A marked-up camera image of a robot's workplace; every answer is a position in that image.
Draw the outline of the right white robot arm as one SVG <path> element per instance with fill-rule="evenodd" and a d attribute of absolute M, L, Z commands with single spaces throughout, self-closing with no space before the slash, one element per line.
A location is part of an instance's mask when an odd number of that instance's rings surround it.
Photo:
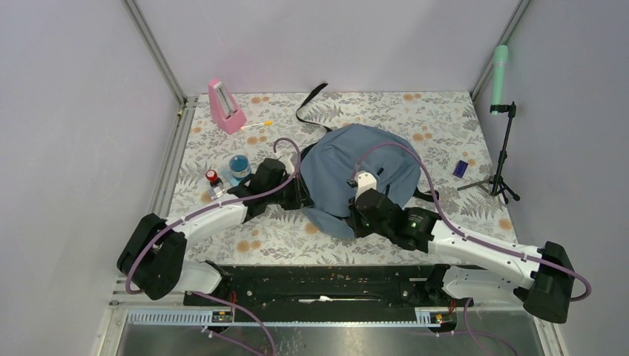
<path fill-rule="evenodd" d="M 348 224 L 356 237 L 377 234 L 408 251 L 454 257 L 477 266 L 439 267 L 425 286 L 432 304 L 452 298 L 498 300 L 523 306 L 550 323 L 567 321 L 575 277 L 565 248 L 554 242 L 543 247 L 509 244 L 492 237 L 472 237 L 453 231 L 435 212 L 401 208 L 374 189 L 349 200 Z"/>

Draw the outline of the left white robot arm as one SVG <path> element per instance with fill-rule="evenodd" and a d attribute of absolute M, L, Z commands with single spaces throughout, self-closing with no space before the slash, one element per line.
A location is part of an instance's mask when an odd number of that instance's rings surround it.
<path fill-rule="evenodd" d="M 159 300 L 171 292 L 195 291 L 214 305 L 227 301 L 231 287 L 217 268 L 187 261 L 185 254 L 211 235 L 260 216 L 270 205 L 303 207 L 297 163 L 289 156 L 266 158 L 254 174 L 210 205 L 180 218 L 144 216 L 116 261 L 127 277 L 127 292 Z"/>

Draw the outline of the blue-grey student backpack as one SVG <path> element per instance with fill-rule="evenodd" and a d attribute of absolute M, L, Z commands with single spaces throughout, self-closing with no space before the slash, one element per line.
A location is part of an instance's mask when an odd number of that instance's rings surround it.
<path fill-rule="evenodd" d="M 430 231 L 440 216 L 422 208 L 407 208 L 413 197 L 427 202 L 440 198 L 438 191 L 418 189 L 421 165 L 418 154 L 404 138 L 380 128 L 351 124 L 327 128 L 325 135 L 301 154 L 300 176 L 314 201 L 303 213 L 320 231 L 341 239 L 357 239 L 347 224 L 349 200 L 355 189 L 348 180 L 367 171 L 378 181 L 376 191 L 388 196 L 406 213 L 399 240 L 411 250 L 432 239 Z"/>

